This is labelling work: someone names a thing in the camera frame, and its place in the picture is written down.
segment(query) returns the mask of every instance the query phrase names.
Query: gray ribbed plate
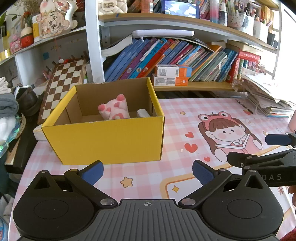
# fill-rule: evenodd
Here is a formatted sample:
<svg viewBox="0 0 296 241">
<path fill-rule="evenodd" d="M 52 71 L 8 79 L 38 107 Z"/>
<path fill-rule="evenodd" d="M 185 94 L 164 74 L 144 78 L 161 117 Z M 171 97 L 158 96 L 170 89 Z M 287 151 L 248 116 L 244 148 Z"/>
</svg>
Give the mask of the gray ribbed plate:
<svg viewBox="0 0 296 241">
<path fill-rule="evenodd" d="M 65 241 L 229 241 L 211 231 L 194 210 L 171 199 L 128 200 L 98 213 L 83 232 Z M 273 236 L 263 241 L 276 241 Z"/>
</svg>

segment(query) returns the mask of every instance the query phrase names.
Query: metal screw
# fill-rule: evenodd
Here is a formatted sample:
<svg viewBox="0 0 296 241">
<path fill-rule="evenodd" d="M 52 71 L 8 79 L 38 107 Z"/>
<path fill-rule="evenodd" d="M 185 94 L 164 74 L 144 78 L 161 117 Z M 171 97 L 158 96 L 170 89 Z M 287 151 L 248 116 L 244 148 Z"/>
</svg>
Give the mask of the metal screw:
<svg viewBox="0 0 296 241">
<path fill-rule="evenodd" d="M 104 198 L 101 200 L 101 204 L 104 205 L 104 206 L 110 206 L 112 204 L 114 204 L 115 201 L 111 198 Z"/>
<path fill-rule="evenodd" d="M 195 204 L 195 200 L 192 198 L 184 198 L 181 203 L 185 206 L 192 206 Z"/>
</svg>

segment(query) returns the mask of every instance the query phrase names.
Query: brown leather shoe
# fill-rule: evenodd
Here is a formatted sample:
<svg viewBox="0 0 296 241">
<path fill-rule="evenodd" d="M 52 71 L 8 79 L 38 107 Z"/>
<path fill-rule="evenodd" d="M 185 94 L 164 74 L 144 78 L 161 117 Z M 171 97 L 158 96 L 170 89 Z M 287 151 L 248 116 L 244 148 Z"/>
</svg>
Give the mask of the brown leather shoe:
<svg viewBox="0 0 296 241">
<path fill-rule="evenodd" d="M 16 99 L 20 112 L 25 116 L 32 116 L 40 110 L 42 98 L 38 98 L 32 88 L 20 88 Z"/>
</svg>

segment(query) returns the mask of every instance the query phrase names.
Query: gray towel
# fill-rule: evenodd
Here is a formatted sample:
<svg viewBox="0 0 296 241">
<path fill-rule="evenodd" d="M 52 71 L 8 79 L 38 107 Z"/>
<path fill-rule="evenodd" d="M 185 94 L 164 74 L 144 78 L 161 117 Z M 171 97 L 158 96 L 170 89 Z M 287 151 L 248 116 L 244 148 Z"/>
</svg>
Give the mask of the gray towel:
<svg viewBox="0 0 296 241">
<path fill-rule="evenodd" d="M 15 116 L 18 109 L 19 105 L 13 94 L 0 95 L 0 118 Z"/>
</svg>

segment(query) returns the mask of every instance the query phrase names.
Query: cartoon girl's face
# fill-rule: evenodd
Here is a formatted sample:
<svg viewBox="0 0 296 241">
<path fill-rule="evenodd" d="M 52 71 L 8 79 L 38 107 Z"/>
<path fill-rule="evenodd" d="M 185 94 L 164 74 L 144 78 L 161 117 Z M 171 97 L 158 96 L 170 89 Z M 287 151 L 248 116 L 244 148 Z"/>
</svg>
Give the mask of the cartoon girl's face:
<svg viewBox="0 0 296 241">
<path fill-rule="evenodd" d="M 211 139 L 218 139 L 221 141 L 235 141 L 245 136 L 245 127 L 242 125 L 234 127 L 226 127 L 222 129 L 216 129 L 215 131 L 206 131 L 205 134 Z"/>
</svg>

